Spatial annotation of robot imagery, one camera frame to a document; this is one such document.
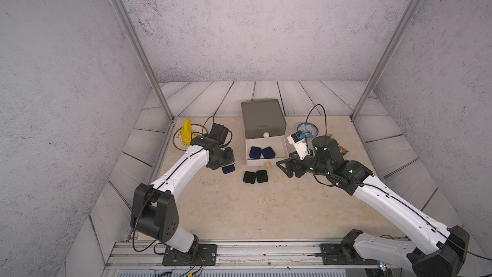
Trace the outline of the white drawer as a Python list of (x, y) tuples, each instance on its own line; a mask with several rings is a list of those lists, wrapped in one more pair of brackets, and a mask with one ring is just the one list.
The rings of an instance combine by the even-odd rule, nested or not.
[[(262, 167), (265, 163), (270, 162), (274, 165), (277, 161), (284, 160), (288, 158), (288, 148), (286, 145), (286, 137), (284, 135), (277, 137), (267, 137), (267, 138), (252, 138), (245, 140), (246, 146), (246, 164), (249, 167)], [(250, 152), (252, 147), (259, 147), (260, 151), (267, 147), (271, 147), (275, 153), (275, 157), (267, 159), (260, 153), (260, 158), (254, 159), (250, 157)]]

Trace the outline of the three-tier drawer cabinet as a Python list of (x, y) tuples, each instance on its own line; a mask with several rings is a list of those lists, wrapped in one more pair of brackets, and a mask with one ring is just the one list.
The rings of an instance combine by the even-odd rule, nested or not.
[(285, 136), (286, 120), (277, 99), (241, 103), (246, 139)]

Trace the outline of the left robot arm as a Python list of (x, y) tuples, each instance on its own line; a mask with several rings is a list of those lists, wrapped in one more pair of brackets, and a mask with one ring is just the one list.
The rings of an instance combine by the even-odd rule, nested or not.
[(231, 132), (196, 137), (162, 177), (149, 185), (140, 184), (133, 195), (132, 232), (140, 232), (179, 252), (193, 253), (198, 238), (179, 225), (177, 200), (202, 168), (215, 170), (234, 164), (234, 153), (228, 146), (231, 140)]

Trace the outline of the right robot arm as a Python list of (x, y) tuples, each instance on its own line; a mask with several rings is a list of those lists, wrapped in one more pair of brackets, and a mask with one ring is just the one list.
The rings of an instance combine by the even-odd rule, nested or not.
[(387, 218), (407, 240), (397, 241), (351, 230), (340, 243), (341, 258), (349, 264), (375, 260), (396, 265), (416, 276), (458, 276), (466, 261), (469, 233), (448, 227), (393, 192), (374, 173), (355, 160), (345, 160), (338, 143), (329, 136), (312, 141), (310, 149), (301, 131), (288, 136), (295, 151), (277, 162), (287, 177), (311, 173), (363, 201)]

